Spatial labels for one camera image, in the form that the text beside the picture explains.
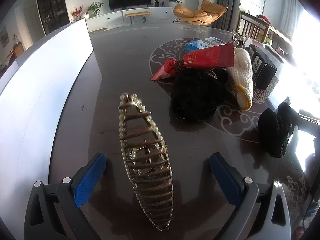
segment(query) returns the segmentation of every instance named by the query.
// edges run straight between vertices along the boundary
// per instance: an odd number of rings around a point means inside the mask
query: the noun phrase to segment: blue and white box
[[[200,39],[197,41],[191,41],[186,44],[186,53],[189,51],[197,50],[197,49],[205,49],[213,46],[218,46],[226,44],[222,40],[219,40],[216,37],[210,37],[205,39]]]

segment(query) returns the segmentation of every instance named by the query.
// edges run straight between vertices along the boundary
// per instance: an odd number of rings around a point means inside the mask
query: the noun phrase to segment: white panel
[[[122,13],[115,12],[105,14],[95,18],[97,23],[97,29],[105,28],[107,26],[116,25],[123,23]]]
[[[15,74],[15,72],[19,69],[19,65],[16,61],[14,61],[10,67],[7,69],[7,71],[2,75],[0,78],[0,95],[2,91],[4,90],[5,86],[8,84],[12,76]]]
[[[60,115],[92,51],[85,20],[71,23],[26,59],[0,95],[0,214],[17,240],[32,185],[48,183]]]
[[[153,20],[174,20],[175,15],[172,12],[173,8],[169,7],[159,7],[159,8],[152,8],[151,14]]]
[[[87,20],[87,27],[88,27],[88,31],[91,32],[91,31],[94,31],[97,29],[97,23],[96,23],[96,19],[93,18],[93,19],[88,19]]]

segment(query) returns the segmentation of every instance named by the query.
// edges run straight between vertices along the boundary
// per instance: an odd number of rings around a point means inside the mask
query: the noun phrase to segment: silver screw
[[[281,183],[280,183],[279,181],[275,181],[273,184],[274,184],[276,187],[281,187]]]
[[[69,177],[65,177],[63,180],[62,180],[62,182],[64,183],[64,184],[67,184],[67,183],[69,183],[71,181],[71,178],[69,178]]]
[[[248,183],[248,184],[251,184],[253,182],[253,180],[251,178],[249,178],[249,177],[245,177],[244,178],[244,182]]]
[[[39,187],[41,185],[41,182],[40,181],[36,181],[34,184],[33,184],[33,186],[35,186],[35,187]]]

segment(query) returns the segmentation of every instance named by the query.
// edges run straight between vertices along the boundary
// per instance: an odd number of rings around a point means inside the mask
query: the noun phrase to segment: white knitted glove
[[[252,65],[249,53],[245,49],[235,49],[235,67],[227,68],[233,79],[237,102],[242,110],[252,106],[253,82]]]

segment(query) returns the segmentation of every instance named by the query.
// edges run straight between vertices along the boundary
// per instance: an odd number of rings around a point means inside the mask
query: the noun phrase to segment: tv stand
[[[130,26],[130,19],[126,17],[126,14],[135,14],[141,12],[150,12],[150,15],[146,16],[146,19],[137,17],[135,19],[134,25],[139,26],[143,23],[172,23],[177,17],[174,16],[171,7],[142,7],[142,8],[130,8],[125,10],[112,10],[109,13],[100,14],[98,16],[89,18],[86,20],[88,31],[96,31],[100,29],[107,28],[108,30],[122,27]]]

